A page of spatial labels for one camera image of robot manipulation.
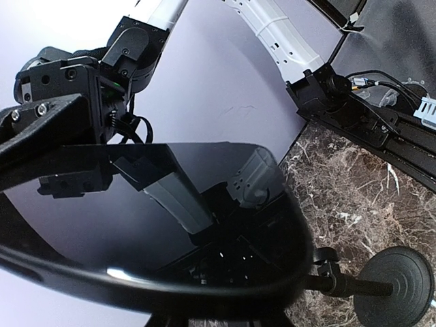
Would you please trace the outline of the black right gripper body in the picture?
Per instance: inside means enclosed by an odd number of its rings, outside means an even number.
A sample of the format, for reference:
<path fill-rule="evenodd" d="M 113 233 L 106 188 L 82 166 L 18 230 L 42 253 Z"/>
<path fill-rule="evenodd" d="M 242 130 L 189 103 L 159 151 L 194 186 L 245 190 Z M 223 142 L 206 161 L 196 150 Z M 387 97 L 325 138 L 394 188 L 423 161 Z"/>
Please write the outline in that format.
<path fill-rule="evenodd" d="M 108 110 L 102 102 L 97 59 L 89 56 L 55 61 L 33 59 L 16 75 L 14 97 L 20 104 L 75 93 L 81 94 L 89 106 L 91 126 L 85 129 L 85 135 L 91 143 L 106 143 L 109 129 L 104 116 Z"/>

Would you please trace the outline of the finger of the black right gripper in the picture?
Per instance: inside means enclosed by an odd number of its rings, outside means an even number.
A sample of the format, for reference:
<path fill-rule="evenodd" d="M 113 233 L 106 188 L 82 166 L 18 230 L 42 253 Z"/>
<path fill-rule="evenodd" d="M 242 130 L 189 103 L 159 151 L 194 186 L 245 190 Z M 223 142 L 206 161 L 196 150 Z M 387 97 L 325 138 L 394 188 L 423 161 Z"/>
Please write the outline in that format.
<path fill-rule="evenodd" d="M 58 146 L 91 142 L 91 107 L 79 93 L 1 111 L 2 160 L 22 160 Z"/>

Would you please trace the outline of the dark phone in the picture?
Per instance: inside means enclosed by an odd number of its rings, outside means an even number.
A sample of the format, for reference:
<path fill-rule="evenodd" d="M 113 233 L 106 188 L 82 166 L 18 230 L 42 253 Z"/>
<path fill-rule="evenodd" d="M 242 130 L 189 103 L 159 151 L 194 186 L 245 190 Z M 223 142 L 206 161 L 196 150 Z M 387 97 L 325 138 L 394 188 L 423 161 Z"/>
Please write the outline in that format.
<path fill-rule="evenodd" d="M 1 267 L 147 313 L 264 317 L 313 253 L 275 156 L 243 143 L 62 146 L 1 165 Z"/>

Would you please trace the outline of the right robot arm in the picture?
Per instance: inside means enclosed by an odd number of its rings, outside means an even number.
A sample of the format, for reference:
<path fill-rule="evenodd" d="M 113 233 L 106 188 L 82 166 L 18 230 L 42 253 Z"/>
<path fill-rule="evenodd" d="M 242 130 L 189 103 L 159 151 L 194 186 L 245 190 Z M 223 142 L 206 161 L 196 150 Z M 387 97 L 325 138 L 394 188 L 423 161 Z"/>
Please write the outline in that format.
<path fill-rule="evenodd" d="M 156 1 L 2 1 L 1 108 L 17 105 L 25 63 L 52 46 L 67 52 L 105 46 L 125 16 L 147 21 Z M 259 144 L 282 160 L 305 122 L 287 94 L 278 61 L 229 1 L 189 1 L 171 31 L 151 82 L 135 96 L 140 122 L 158 144 Z"/>

